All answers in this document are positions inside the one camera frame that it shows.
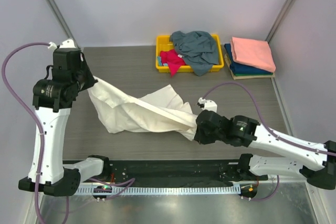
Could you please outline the yellow plastic bin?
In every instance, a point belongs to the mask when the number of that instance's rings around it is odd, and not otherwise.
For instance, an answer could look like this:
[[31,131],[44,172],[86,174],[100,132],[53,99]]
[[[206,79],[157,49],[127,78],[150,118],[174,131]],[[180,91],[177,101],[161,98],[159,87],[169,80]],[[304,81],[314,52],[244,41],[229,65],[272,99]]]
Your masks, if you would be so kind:
[[[219,72],[225,65],[221,42],[218,34],[212,34],[212,37],[216,41],[217,51],[218,51],[218,64],[213,65],[208,72]],[[170,35],[158,35],[156,37],[156,46],[155,46],[155,67],[160,73],[170,73],[170,68],[167,63],[162,63],[160,53],[162,51],[172,50],[173,43],[170,41]]]

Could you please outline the cream white t shirt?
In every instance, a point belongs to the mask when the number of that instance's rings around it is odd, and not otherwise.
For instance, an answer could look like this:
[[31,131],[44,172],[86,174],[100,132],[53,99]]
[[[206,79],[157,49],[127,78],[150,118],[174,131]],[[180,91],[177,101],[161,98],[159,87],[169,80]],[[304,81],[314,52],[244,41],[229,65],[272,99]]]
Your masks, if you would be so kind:
[[98,82],[88,89],[88,94],[100,122],[109,133],[174,131],[189,141],[194,139],[197,115],[170,84],[136,98],[98,77],[96,80]]

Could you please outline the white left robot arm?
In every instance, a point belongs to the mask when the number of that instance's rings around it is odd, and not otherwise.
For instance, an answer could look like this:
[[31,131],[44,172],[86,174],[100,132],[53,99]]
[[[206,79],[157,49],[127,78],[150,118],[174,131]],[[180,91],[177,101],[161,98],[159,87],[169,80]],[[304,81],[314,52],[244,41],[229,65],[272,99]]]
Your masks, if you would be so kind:
[[100,155],[63,165],[65,129],[72,104],[79,92],[97,81],[80,49],[58,48],[52,58],[53,64],[47,67],[51,78],[43,78],[33,87],[33,115],[38,120],[34,157],[28,176],[19,180],[18,188],[54,197],[72,196],[79,184],[90,178],[106,182],[111,167],[109,159]]

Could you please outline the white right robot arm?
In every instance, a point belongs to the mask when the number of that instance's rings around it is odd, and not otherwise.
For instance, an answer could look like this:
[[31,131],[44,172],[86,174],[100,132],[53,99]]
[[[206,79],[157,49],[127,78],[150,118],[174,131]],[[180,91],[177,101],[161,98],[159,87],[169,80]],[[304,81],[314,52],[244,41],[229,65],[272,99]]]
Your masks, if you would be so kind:
[[307,183],[326,190],[335,189],[335,142],[307,142],[273,129],[257,120],[237,115],[231,119],[204,110],[196,118],[195,140],[200,144],[216,141],[234,147],[251,147],[278,154],[277,158],[243,155],[236,167],[241,179],[252,176],[282,175],[305,178]]

